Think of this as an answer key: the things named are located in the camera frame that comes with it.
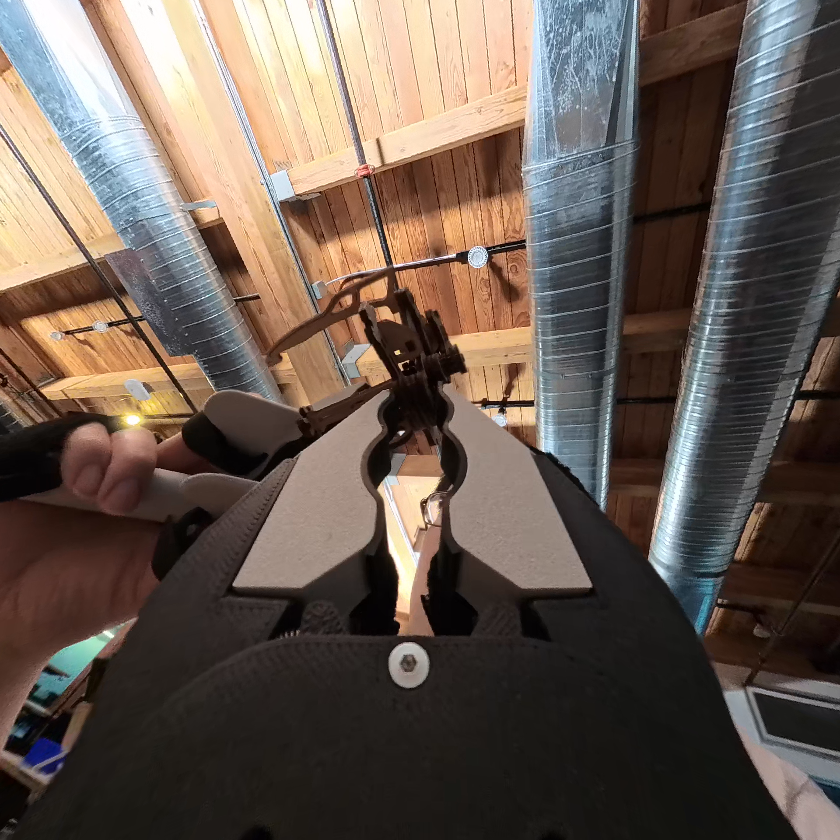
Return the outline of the wooden model assembly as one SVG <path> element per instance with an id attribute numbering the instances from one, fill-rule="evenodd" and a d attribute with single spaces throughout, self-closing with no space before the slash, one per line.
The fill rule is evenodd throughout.
<path id="1" fill-rule="evenodd" d="M 353 315 L 382 362 L 395 398 L 395 431 L 388 441 L 396 449 L 423 433 L 431 446 L 442 444 L 443 407 L 440 388 L 454 375 L 466 373 L 466 361 L 453 345 L 437 311 L 420 312 L 413 294 L 397 286 L 396 270 L 379 279 L 368 277 L 339 284 L 325 308 L 278 339 L 266 353 L 277 364 L 291 348 L 325 332 Z"/>

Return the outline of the dark monitor screen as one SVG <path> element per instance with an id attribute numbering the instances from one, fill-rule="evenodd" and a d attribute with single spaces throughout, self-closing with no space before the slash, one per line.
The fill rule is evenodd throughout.
<path id="1" fill-rule="evenodd" d="M 838 699 L 755 686 L 745 697 L 763 742 L 838 763 Z"/>

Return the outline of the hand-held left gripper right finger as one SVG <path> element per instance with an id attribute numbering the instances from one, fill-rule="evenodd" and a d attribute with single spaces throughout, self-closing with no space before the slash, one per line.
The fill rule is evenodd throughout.
<path id="1" fill-rule="evenodd" d="M 471 635 L 497 606 L 588 596 L 592 580 L 531 449 L 452 385 L 440 390 L 449 488 L 423 610 L 436 636 Z"/>

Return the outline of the thin silver conduit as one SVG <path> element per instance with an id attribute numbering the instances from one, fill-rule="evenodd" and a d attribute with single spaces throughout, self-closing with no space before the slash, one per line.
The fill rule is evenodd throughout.
<path id="1" fill-rule="evenodd" d="M 213 2 L 192 2 L 180 24 L 182 50 L 190 62 L 219 153 L 231 182 L 224 209 L 228 231 L 245 258 L 262 301 L 278 321 L 269 345 L 319 312 L 306 268 L 291 235 L 270 172 L 235 79 L 207 18 Z"/>

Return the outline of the spiral metal air duct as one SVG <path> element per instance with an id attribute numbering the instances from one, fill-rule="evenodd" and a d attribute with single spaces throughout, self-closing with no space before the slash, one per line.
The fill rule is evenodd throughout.
<path id="1" fill-rule="evenodd" d="M 702 637 L 838 289 L 839 2 L 748 2 L 648 558 Z"/>
<path id="2" fill-rule="evenodd" d="M 634 220 L 639 6 L 534 2 L 522 143 L 538 447 L 603 510 Z"/>

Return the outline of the pale pink cloth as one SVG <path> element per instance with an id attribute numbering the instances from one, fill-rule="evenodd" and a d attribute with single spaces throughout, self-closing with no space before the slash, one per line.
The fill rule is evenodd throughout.
<path id="1" fill-rule="evenodd" d="M 800 839 L 838 839 L 839 810 L 805 773 L 749 738 L 738 735 L 765 787 Z"/>

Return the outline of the thin black rod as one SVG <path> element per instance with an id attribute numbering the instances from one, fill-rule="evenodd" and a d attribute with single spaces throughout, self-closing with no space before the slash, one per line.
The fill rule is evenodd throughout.
<path id="1" fill-rule="evenodd" d="M 6 130 L 4 126 L 1 126 L 1 138 L 2 141 L 5 143 L 6 147 L 10 151 L 11 155 L 14 157 L 16 162 L 21 166 L 22 170 L 26 174 L 27 178 L 31 181 L 33 186 L 35 187 L 38 194 L 43 198 L 47 207 L 49 208 L 50 212 L 56 217 L 58 223 L 62 226 L 65 230 L 67 235 L 70 237 L 71 242 L 76 247 L 76 249 L 80 252 L 80 255 L 84 258 L 84 260 L 88 263 L 91 270 L 100 280 L 100 283 L 106 290 L 106 292 L 110 295 L 111 299 L 115 301 L 118 305 L 120 311 L 122 312 L 125 319 L 128 320 L 130 326 L 135 331 L 137 336 L 142 340 L 143 344 L 147 347 L 149 352 L 154 357 L 154 360 L 158 363 L 158 365 L 163 370 L 164 374 L 168 378 L 168 380 L 173 384 L 176 391 L 179 393 L 183 402 L 187 405 L 190 409 L 192 415 L 197 413 L 197 407 L 193 402 L 193 399 L 187 393 L 185 387 L 179 382 L 175 374 L 173 373 L 171 367 L 165 362 L 163 355 L 157 350 L 154 343 L 151 341 L 149 336 L 144 331 L 143 327 L 140 324 L 140 321 L 132 314 L 129 307 L 123 301 L 120 293 L 118 292 L 117 288 L 111 282 L 109 276 L 107 276 L 103 269 L 100 267 L 97 259 L 93 256 L 90 252 L 89 248 L 84 244 L 82 239 L 77 234 L 76 230 L 70 225 L 69 220 L 60 210 L 58 204 L 53 199 L 53 197 L 47 191 L 45 185 L 40 181 L 39 177 L 35 173 L 35 170 L 32 168 L 30 163 L 27 162 L 23 153 L 17 147 L 16 143 Z"/>

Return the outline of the person's right hand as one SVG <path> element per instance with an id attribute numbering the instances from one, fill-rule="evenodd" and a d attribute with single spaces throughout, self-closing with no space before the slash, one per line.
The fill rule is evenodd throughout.
<path id="1" fill-rule="evenodd" d="M 2 671 L 40 670 L 60 649 L 135 616 L 155 587 L 161 527 L 126 517 L 154 469 L 211 471 L 180 434 L 157 443 L 146 429 L 73 431 L 63 486 L 93 511 L 22 500 L 2 504 Z"/>

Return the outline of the spiral metal duct with panel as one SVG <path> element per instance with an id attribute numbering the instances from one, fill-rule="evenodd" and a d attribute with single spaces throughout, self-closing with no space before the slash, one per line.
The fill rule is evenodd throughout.
<path id="1" fill-rule="evenodd" d="M 215 391 L 283 404 L 242 312 L 80 2 L 2 1 L 5 55 L 142 267 L 129 294 Z"/>

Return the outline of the blue storage bin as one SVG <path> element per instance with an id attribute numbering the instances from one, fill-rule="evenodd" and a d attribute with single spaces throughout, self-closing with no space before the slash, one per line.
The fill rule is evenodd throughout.
<path id="1" fill-rule="evenodd" d="M 51 776 L 62 769 L 68 752 L 50 738 L 35 740 L 22 759 L 22 766 L 32 774 Z"/>

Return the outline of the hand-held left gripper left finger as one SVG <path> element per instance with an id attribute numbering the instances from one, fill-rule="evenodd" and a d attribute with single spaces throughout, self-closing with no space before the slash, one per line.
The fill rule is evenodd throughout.
<path id="1" fill-rule="evenodd" d="M 355 634 L 396 634 L 398 575 L 379 486 L 394 394 L 381 392 L 297 457 L 234 578 L 238 595 L 331 604 Z"/>

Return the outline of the black ceiling pipe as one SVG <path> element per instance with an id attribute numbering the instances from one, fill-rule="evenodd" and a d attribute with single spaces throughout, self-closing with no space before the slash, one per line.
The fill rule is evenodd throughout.
<path id="1" fill-rule="evenodd" d="M 369 164 L 365 152 L 364 145 L 361 138 L 361 132 L 356 120 L 352 97 L 350 95 L 350 88 L 346 80 L 343 70 L 343 63 L 340 56 L 338 41 L 335 37 L 331 17 L 329 15 L 328 4 L 325 1 L 316 1 L 316 8 L 318 9 L 318 16 L 322 27 L 322 32 L 325 37 L 325 42 L 328 48 L 329 57 L 332 63 L 333 75 L 335 76 L 339 95 L 342 102 L 343 113 L 350 132 L 353 152 L 356 160 L 356 168 L 359 165 Z M 389 241 L 386 235 L 385 226 L 382 219 L 382 211 L 378 201 L 375 190 L 375 184 L 372 178 L 358 179 L 364 187 L 367 203 L 371 211 L 371 218 L 374 223 L 376 236 L 379 240 L 381 253 L 385 262 L 385 266 L 393 266 L 392 252 Z"/>

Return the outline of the long black cross pipe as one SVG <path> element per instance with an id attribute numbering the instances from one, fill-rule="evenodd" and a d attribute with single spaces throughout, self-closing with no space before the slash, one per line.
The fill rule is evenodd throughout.
<path id="1" fill-rule="evenodd" d="M 703 212 L 706 212 L 706 211 L 710 210 L 710 208 L 711 208 L 711 202 L 706 201 L 706 202 L 695 203 L 695 204 L 690 204 L 690 205 L 671 207 L 671 208 L 659 210 L 659 211 L 656 211 L 656 212 L 637 214 L 633 217 L 633 224 L 634 225 L 645 224 L 645 223 L 648 223 L 648 222 L 657 222 L 657 221 L 660 221 L 660 220 L 663 221 L 663 220 L 673 219 L 673 218 L 677 218 L 677 217 L 683 217 L 683 216 L 687 216 L 687 215 L 700 214 L 700 213 L 703 213 Z M 524 250 L 526 248 L 526 241 L 525 241 L 525 239 L 522 238 L 522 239 L 506 242 L 506 243 L 503 243 L 503 244 L 481 245 L 481 246 L 485 246 L 488 249 L 489 255 L 490 255 L 490 258 L 491 258 L 493 256 L 498 256 L 498 255 L 510 253 L 510 252 L 513 252 L 513 251 Z M 400 264 L 395 264 L 395 270 L 397 272 L 404 272 L 404 271 L 409 271 L 409 270 L 420 270 L 420 269 L 425 269 L 425 268 L 434 268 L 434 267 L 450 265 L 450 264 L 467 265 L 467 262 L 466 262 L 467 251 L 468 251 L 468 249 L 464 249 L 464 250 L 458 251 L 454 254 L 439 255 L 439 256 L 428 257 L 428 258 L 425 258 L 425 259 L 410 260 L 410 261 L 403 262 L 403 263 L 400 263 Z M 131 249 L 125 249 L 125 250 L 122 250 L 122 251 L 118 251 L 118 252 L 108 254 L 108 255 L 105 256 L 105 261 L 108 262 L 108 263 L 118 264 L 122 257 L 127 257 L 128 258 L 128 267 L 129 268 L 139 268 L 140 269 L 140 275 L 142 277 L 145 276 L 143 261 L 141 259 L 139 259 L 136 255 L 136 253 L 134 253 Z M 141 314 L 137 314 L 137 315 L 134 315 L 134 316 L 140 322 L 145 320 L 145 317 Z M 108 322 L 111 324 L 110 330 L 111 329 L 116 329 L 117 327 L 130 326 L 128 320 L 125 319 L 125 318 L 115 319 L 115 320 L 111 320 L 111 321 L 108 321 Z M 64 332 L 66 334 L 66 338 L 68 338 L 69 336 L 81 335 L 83 333 L 94 333 L 93 331 L 90 330 L 90 327 L 91 327 L 91 325 L 87 326 L 87 327 L 79 327 L 79 328 L 73 328 L 73 329 L 67 329 L 67 330 L 61 330 L 61 331 Z"/>

